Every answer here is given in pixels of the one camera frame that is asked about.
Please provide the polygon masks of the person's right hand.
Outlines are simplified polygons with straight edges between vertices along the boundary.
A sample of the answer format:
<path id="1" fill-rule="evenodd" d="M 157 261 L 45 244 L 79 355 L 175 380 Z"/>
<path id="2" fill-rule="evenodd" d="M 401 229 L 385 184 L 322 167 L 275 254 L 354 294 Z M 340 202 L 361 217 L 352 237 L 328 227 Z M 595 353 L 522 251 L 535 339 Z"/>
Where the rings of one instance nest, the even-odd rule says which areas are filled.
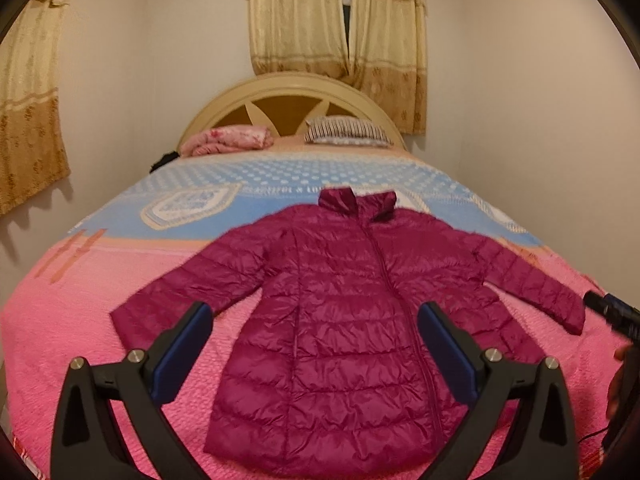
<path id="1" fill-rule="evenodd" d="M 616 370 L 616 373 L 612 379 L 612 382 L 608 385 L 608 403 L 606 404 L 605 417 L 607 420 L 611 420 L 617 412 L 620 410 L 620 404 L 622 404 L 623 396 L 623 381 L 624 381 L 624 365 L 626 364 L 631 352 L 636 350 L 637 347 L 633 344 L 623 346 L 615 350 L 613 356 L 616 362 L 620 363 L 620 368 Z"/>

